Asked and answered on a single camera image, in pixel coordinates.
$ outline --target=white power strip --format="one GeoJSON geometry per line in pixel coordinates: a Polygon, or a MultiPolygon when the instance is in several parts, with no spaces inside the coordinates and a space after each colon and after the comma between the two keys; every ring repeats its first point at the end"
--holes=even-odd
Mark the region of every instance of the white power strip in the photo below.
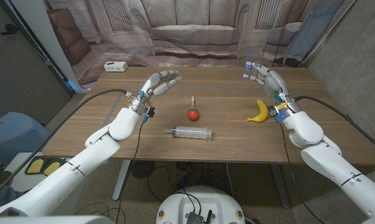
{"type": "Polygon", "coordinates": [[[104,65],[106,72],[125,72],[127,69],[126,62],[106,62],[104,65]]]}

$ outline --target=red ball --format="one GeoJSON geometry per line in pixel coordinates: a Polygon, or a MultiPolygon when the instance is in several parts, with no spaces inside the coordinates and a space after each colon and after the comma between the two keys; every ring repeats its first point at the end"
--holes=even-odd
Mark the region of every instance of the red ball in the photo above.
{"type": "Polygon", "coordinates": [[[187,115],[190,120],[196,120],[198,118],[198,111],[189,111],[187,115]]]}

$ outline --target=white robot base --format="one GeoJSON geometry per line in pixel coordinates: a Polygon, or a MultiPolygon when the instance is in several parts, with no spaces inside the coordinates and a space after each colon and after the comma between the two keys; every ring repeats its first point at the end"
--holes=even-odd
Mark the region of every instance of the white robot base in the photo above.
{"type": "Polygon", "coordinates": [[[200,212],[200,205],[192,196],[190,198],[194,203],[195,214],[190,213],[194,210],[193,204],[189,197],[184,194],[184,191],[179,190],[162,202],[158,209],[156,224],[199,223],[200,218],[201,222],[205,221],[204,223],[208,223],[210,210],[212,211],[210,224],[245,224],[241,206],[225,192],[203,185],[187,187],[185,190],[186,193],[199,199],[201,214],[198,214],[200,212]]]}

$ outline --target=yellow banana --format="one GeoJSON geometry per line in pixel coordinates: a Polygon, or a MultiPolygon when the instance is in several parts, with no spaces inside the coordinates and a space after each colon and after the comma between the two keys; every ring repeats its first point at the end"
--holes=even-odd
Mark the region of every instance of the yellow banana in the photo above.
{"type": "Polygon", "coordinates": [[[260,113],[254,118],[248,118],[248,121],[261,122],[264,121],[267,118],[267,115],[269,114],[269,112],[267,111],[267,107],[262,100],[257,100],[256,103],[259,106],[260,113]]]}

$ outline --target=syringe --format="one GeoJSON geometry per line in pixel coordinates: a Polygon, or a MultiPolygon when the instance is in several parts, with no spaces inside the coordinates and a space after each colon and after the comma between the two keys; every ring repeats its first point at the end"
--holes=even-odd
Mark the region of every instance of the syringe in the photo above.
{"type": "Polygon", "coordinates": [[[165,130],[165,132],[171,133],[172,137],[181,138],[198,138],[211,140],[212,137],[212,130],[207,128],[173,126],[171,130],[165,130]]]}

